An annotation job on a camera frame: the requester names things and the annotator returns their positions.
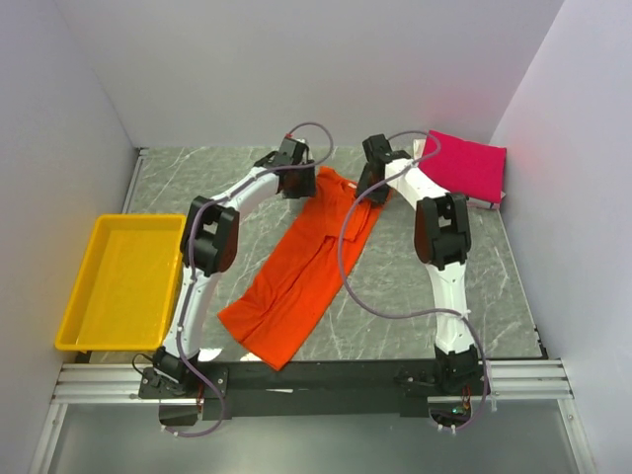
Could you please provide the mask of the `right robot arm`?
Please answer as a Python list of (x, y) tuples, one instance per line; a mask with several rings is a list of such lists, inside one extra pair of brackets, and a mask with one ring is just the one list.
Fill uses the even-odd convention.
[(459, 393), (482, 376), (467, 325), (465, 273), (472, 246), (467, 198), (435, 183), (383, 134), (365, 139), (362, 148), (366, 164), (355, 195), (383, 204), (393, 190), (415, 211), (414, 247), (430, 277), (436, 317), (434, 372), (424, 383), (446, 394)]

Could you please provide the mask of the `orange t shirt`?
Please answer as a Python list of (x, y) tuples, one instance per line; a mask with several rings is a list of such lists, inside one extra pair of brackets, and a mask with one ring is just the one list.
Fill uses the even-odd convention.
[(225, 329), (249, 353), (281, 370), (297, 353), (343, 286), (337, 261), (349, 274), (381, 208), (352, 207), (356, 184), (321, 167), (316, 196), (284, 233), (244, 294), (218, 313)]

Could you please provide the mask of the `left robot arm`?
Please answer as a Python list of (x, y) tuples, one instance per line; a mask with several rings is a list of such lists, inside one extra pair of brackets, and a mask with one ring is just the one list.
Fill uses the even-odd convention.
[(221, 276), (236, 258), (243, 218), (278, 194), (307, 198), (315, 192), (309, 146), (288, 135), (232, 187), (211, 198), (194, 198), (181, 240), (180, 294), (170, 328), (153, 357), (154, 370), (171, 394), (184, 397), (196, 388), (201, 327)]

